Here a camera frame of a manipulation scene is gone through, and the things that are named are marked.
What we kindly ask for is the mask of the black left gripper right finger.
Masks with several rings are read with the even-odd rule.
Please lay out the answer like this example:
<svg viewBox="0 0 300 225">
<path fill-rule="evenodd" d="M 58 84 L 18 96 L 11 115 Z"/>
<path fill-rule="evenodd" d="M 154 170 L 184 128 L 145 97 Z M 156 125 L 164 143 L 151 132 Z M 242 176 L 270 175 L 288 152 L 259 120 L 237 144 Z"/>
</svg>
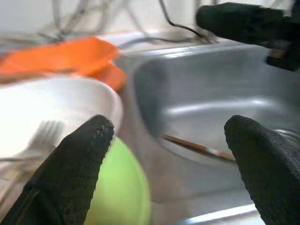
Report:
<svg viewBox="0 0 300 225">
<path fill-rule="evenodd" d="M 226 142 L 251 200 L 267 225 L 300 223 L 300 152 L 283 136 L 240 115 L 224 125 Z"/>
</svg>

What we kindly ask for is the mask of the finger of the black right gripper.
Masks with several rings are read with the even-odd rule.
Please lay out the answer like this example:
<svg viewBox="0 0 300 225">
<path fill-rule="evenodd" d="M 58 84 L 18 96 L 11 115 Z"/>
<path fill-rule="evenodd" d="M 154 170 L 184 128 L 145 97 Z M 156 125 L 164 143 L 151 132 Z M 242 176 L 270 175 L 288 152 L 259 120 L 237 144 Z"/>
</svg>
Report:
<svg viewBox="0 0 300 225">
<path fill-rule="evenodd" d="M 226 2 L 201 6 L 195 18 L 200 28 L 220 38 L 251 45 L 269 45 L 284 18 L 284 11 Z"/>
</svg>

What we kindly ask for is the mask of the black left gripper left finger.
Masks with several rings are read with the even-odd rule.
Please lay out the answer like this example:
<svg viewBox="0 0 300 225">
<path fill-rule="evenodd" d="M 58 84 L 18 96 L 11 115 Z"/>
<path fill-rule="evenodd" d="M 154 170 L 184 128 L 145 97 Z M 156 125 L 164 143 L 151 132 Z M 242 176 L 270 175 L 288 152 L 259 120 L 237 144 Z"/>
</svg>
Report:
<svg viewBox="0 0 300 225">
<path fill-rule="evenodd" d="M 2 225 L 82 225 L 114 125 L 95 115 L 67 135 L 23 187 Z"/>
</svg>

